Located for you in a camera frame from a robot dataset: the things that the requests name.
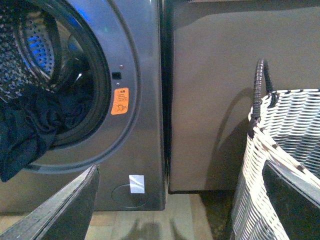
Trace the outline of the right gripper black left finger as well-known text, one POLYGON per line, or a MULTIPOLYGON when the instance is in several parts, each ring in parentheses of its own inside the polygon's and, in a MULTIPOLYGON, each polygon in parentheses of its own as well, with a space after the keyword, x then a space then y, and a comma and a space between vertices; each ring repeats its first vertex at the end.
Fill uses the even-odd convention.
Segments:
POLYGON ((95 164, 0 234, 2 240, 84 240, 100 184, 95 164))

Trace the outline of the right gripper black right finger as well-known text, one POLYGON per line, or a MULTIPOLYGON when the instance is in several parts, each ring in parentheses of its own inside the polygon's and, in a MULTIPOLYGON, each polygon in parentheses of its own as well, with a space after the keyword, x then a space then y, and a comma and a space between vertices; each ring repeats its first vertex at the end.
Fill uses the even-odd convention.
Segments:
POLYGON ((290 240, 320 238, 320 189, 286 166, 266 161, 266 194, 290 240))

